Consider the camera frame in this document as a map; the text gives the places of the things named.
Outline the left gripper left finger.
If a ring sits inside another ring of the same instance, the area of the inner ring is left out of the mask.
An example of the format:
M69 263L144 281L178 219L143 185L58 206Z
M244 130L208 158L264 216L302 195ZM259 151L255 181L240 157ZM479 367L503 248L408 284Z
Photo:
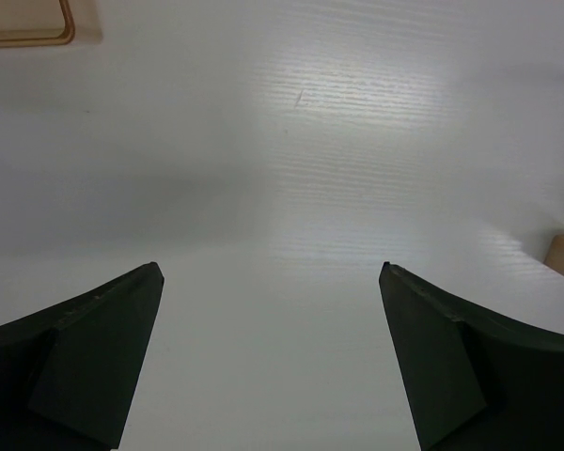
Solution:
M119 448L164 284L150 262L0 326L0 450Z

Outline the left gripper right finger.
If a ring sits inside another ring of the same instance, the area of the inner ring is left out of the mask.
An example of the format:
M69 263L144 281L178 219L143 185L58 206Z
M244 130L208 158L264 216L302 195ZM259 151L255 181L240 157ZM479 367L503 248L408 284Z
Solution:
M384 312L423 450L564 450L564 334L386 262Z

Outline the wooden block box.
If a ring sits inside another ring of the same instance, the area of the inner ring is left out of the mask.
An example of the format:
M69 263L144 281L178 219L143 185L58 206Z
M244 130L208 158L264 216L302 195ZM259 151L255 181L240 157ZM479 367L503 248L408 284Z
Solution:
M95 44L102 37L95 1L0 0L0 49Z

